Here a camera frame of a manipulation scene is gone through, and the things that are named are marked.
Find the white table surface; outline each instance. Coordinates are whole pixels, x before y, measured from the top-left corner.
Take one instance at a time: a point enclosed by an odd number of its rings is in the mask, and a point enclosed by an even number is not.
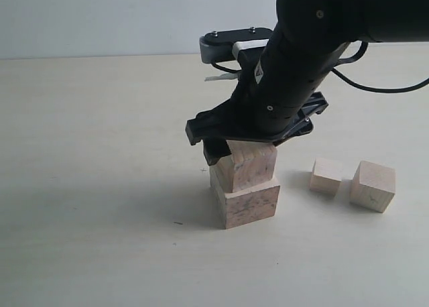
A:
[[[342,69],[405,86],[428,53],[370,46]],[[204,82],[218,73],[199,56],[0,61],[0,306],[428,305],[429,89],[330,75],[314,132],[279,147],[276,216],[225,231],[184,133],[231,94]],[[345,165],[335,199],[308,191],[318,156]],[[348,202],[360,160],[397,170],[385,214]]]

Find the black cable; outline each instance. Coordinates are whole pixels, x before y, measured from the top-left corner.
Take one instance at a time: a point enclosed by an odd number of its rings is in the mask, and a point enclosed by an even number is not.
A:
[[[408,93],[413,90],[418,90],[420,88],[423,88],[429,84],[429,78],[422,81],[420,84],[416,84],[414,86],[405,87],[405,88],[395,88],[395,89],[388,89],[388,88],[373,88],[368,86],[363,86],[361,84],[357,84],[356,82],[352,81],[351,79],[347,78],[344,74],[339,72],[337,69],[332,69],[332,72],[336,74],[340,79],[345,81],[347,84],[361,89],[365,91],[371,91],[373,93],[383,93],[383,94],[399,94],[399,93]]]
[[[229,74],[238,74],[240,72],[240,70],[230,69],[230,68],[226,68],[224,66],[221,66],[214,61],[212,62],[212,66],[218,70],[228,72]]]
[[[351,56],[350,58],[343,58],[338,60],[335,66],[337,67],[337,66],[341,66],[342,64],[352,64],[358,61],[360,58],[363,57],[367,49],[368,49],[368,42],[362,42],[361,47],[359,48],[359,50],[356,52],[354,56]]]

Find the screw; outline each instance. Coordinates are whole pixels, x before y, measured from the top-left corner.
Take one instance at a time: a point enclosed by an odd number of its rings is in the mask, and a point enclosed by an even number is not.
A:
[[[317,10],[316,16],[317,16],[318,19],[323,19],[323,17],[324,17],[323,10]]]

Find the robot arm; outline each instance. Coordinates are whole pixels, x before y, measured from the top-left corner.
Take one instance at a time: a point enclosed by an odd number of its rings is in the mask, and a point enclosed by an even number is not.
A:
[[[236,59],[242,70],[229,100],[187,122],[190,143],[203,141],[213,165],[229,155],[228,139],[279,145],[310,133],[309,117],[328,106],[316,89],[345,63],[340,57],[349,44],[360,40],[365,52],[367,42],[429,41],[427,1],[277,0],[272,32],[251,28],[206,35],[203,62]]]

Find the small wooden cube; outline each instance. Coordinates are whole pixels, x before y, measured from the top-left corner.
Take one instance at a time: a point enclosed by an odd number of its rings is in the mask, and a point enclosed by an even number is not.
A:
[[[362,161],[351,186],[351,203],[383,213],[395,196],[396,172]]]
[[[228,146],[231,155],[216,164],[225,192],[235,193],[272,180],[277,159],[273,144],[228,141]]]
[[[277,208],[280,184],[270,181],[245,190],[225,192],[219,181],[219,169],[210,167],[210,183],[226,229],[272,217]]]
[[[317,158],[313,165],[310,189],[329,195],[335,195],[343,179],[343,165],[334,160]]]

